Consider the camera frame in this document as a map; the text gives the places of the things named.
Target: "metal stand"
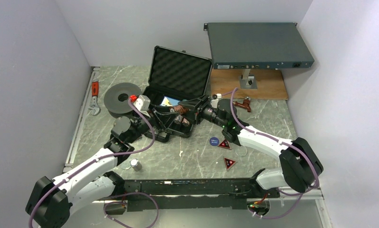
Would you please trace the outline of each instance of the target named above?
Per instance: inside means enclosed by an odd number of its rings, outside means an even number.
[[[258,89],[256,86],[255,75],[250,74],[251,69],[244,69],[239,77],[241,89]]]

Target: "copper coil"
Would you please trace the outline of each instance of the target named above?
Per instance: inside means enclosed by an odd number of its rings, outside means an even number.
[[[176,106],[173,106],[170,111],[172,112],[178,112],[180,114],[185,114],[186,112],[188,112],[188,109],[187,108],[184,108],[182,107],[181,105],[176,105]]]

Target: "wooden board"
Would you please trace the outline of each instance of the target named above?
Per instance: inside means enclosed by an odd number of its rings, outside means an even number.
[[[239,76],[242,70],[212,70],[210,75],[212,94],[223,94],[238,87],[235,98],[287,100],[286,87],[284,86],[282,72],[280,70],[254,69],[250,74],[256,77],[258,89],[241,89]]]

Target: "red cap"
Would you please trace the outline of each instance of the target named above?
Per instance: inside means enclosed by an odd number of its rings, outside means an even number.
[[[132,102],[135,102],[136,99],[137,99],[137,96],[136,95],[131,95],[129,98],[132,100]]]

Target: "metal cylinder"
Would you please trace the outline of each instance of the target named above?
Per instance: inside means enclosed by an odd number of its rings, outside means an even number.
[[[185,118],[182,119],[182,125],[185,127],[189,127],[189,121]]]
[[[139,162],[138,159],[134,158],[130,160],[130,166],[132,167],[133,170],[139,171],[142,169],[142,164]]]
[[[174,119],[174,123],[176,123],[176,124],[181,124],[182,119],[183,119],[183,117],[182,117],[181,115],[178,115],[178,116]]]

